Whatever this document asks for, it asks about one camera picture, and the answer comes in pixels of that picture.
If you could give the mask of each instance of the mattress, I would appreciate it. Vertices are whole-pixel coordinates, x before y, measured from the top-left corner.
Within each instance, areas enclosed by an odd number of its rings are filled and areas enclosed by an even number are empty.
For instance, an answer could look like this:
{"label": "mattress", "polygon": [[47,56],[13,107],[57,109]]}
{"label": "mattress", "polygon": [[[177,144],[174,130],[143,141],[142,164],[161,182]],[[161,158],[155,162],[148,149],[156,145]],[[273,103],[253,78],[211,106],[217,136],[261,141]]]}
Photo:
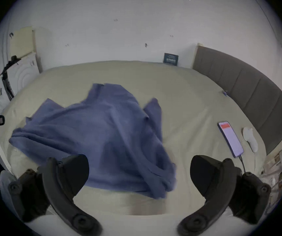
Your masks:
{"label": "mattress", "polygon": [[[16,177],[38,165],[9,144],[15,128],[25,125],[50,98],[63,107],[87,97],[93,83],[120,84],[131,92],[143,107],[151,98],[162,108],[163,145],[176,164],[176,187],[166,199],[151,199],[130,192],[114,192],[84,186],[74,203],[88,214],[110,212],[121,215],[191,214],[204,205],[205,199],[190,179],[190,162],[194,155],[217,160],[231,158],[242,169],[217,123],[228,121],[237,134],[244,153],[246,171],[259,174],[266,157],[263,140],[238,105],[222,93],[208,77],[186,68],[160,63],[107,61],[53,68],[39,75],[21,90],[4,110],[5,124],[0,127],[0,155]],[[242,128],[253,128],[258,142],[254,154],[242,137]]]}

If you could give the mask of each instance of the blue blanket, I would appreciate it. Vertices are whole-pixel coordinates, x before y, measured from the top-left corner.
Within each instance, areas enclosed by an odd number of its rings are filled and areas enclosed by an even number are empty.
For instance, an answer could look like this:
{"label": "blue blanket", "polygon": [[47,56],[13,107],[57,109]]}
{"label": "blue blanket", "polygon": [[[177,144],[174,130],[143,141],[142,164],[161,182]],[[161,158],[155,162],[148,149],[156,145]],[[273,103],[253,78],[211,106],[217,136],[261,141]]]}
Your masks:
{"label": "blue blanket", "polygon": [[93,84],[84,101],[67,108],[47,99],[9,142],[39,165],[86,155],[88,186],[165,198],[175,165],[162,145],[161,115],[155,98],[141,109],[122,86]]}

